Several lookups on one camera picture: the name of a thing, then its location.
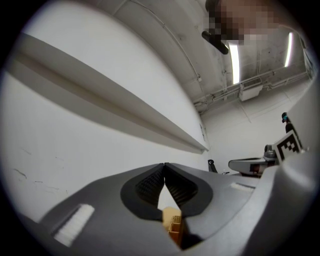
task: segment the white wall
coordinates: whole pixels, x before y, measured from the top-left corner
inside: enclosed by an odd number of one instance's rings
[[[206,147],[201,118],[177,78],[144,40],[114,17],[78,2],[53,1],[23,32],[103,74]],[[103,93],[108,96],[107,86]]]
[[[286,134],[281,115],[290,110],[309,84],[309,80],[298,81],[203,115],[210,157],[217,171],[236,173],[228,167],[230,160],[262,157],[265,145]]]
[[[56,95],[56,101],[42,96],[41,90]],[[80,112],[61,107],[57,104],[61,99]],[[168,139],[84,100],[19,62],[4,74],[0,102],[4,181],[17,210],[35,221],[102,177],[164,162],[208,170],[207,152],[191,153],[119,131],[115,128],[129,127]],[[84,116],[98,116],[105,122]],[[160,209],[175,206],[168,191],[161,198]]]
[[[25,33],[117,82],[206,145],[193,104],[140,37],[79,3],[56,1],[47,7]],[[23,54],[4,72],[0,160],[4,185],[19,212],[38,221],[88,183],[143,166],[170,162],[208,170],[208,152],[89,89]],[[177,207],[164,189],[158,207],[166,206]]]

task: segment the concrete ceiling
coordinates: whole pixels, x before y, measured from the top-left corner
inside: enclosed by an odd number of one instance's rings
[[[83,0],[119,19],[141,36],[175,74],[190,99],[205,101],[204,95],[232,85],[230,54],[222,55],[207,43],[204,30],[206,0]],[[305,71],[297,34],[293,37],[290,67],[284,66],[287,28],[239,46],[240,80],[277,70],[276,80]]]

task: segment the ceiling light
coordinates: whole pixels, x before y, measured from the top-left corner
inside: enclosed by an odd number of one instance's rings
[[[240,81],[240,65],[239,65],[238,46],[235,44],[229,43],[229,50],[230,50],[231,62],[232,62],[233,84],[237,84]]]
[[[292,34],[292,32],[290,32],[289,33],[289,42],[288,42],[288,52],[286,54],[286,60],[285,60],[285,64],[284,64],[285,67],[289,66],[289,61],[290,61],[290,57],[291,57],[291,49],[292,49],[292,37],[293,37],[293,34]]]

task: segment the gray surface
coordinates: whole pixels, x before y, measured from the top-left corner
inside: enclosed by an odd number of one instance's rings
[[[271,254],[294,232],[318,194],[319,178],[317,153],[291,155],[283,162],[245,255]]]
[[[272,159],[276,159],[276,151],[275,150],[268,150],[267,152],[264,152],[263,157],[267,161],[271,161]]]
[[[180,164],[172,164],[206,181],[213,190],[213,198],[207,208],[197,216],[185,218],[191,234],[207,239],[218,232],[246,204],[252,192],[232,188],[232,183],[256,187],[258,178],[221,175],[201,171]]]
[[[95,212],[71,251],[83,255],[261,255],[272,253],[303,219],[319,190],[316,154],[289,157],[267,168],[261,179],[220,175],[180,164],[177,168],[205,180],[213,199],[198,216],[185,218],[191,234],[203,242],[181,251],[158,221],[143,220],[122,204],[120,190],[130,178],[156,165],[142,167],[93,182],[51,210],[41,221],[47,231],[78,204]],[[232,183],[255,187],[253,192]]]
[[[243,252],[252,231],[264,212],[270,197],[276,170],[277,166],[273,166],[265,170],[249,201],[215,235],[184,252],[178,253],[178,255],[240,255]]]
[[[120,191],[132,177],[157,166],[151,165],[89,184],[53,208],[42,220],[49,232],[78,204],[95,211],[71,248],[84,255],[168,255],[180,251],[160,221],[136,217],[122,203]]]
[[[255,159],[255,160],[246,160],[246,159],[231,160],[228,166],[231,170],[234,170],[243,174],[253,175],[254,173],[250,172],[251,165],[267,165],[267,164],[268,162],[266,161],[266,159],[262,157],[260,159]]]

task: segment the black object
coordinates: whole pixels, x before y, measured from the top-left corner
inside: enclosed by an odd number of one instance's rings
[[[288,133],[290,131],[294,131],[294,133],[297,134],[294,125],[291,122],[285,125],[285,132]]]
[[[227,55],[229,53],[229,49],[216,35],[205,30],[202,32],[201,36],[203,39],[217,48],[223,55]]]
[[[205,1],[205,9],[207,12],[215,13],[217,5],[220,0],[207,0]]]
[[[213,197],[213,190],[200,179],[170,163],[164,164],[165,185],[182,212],[182,217],[201,214]]]
[[[288,149],[289,151],[292,152],[297,152],[299,153],[299,148],[298,148],[298,141],[296,141],[295,137],[293,134],[289,135],[289,137],[287,137],[285,140],[283,140],[281,143],[277,144],[276,147],[279,151],[280,154],[280,158],[281,160],[285,160],[285,155],[283,152],[282,147],[284,147],[285,149]]]
[[[285,120],[285,116],[287,115],[287,112],[282,113],[281,117],[282,117],[282,123],[284,123]]]
[[[213,173],[218,173],[217,169],[215,167],[215,161],[213,161],[212,159],[208,160],[208,164],[209,164],[209,172],[213,172]]]
[[[145,220],[162,221],[158,201],[165,185],[163,163],[133,177],[122,187],[120,196],[123,204],[136,216]]]

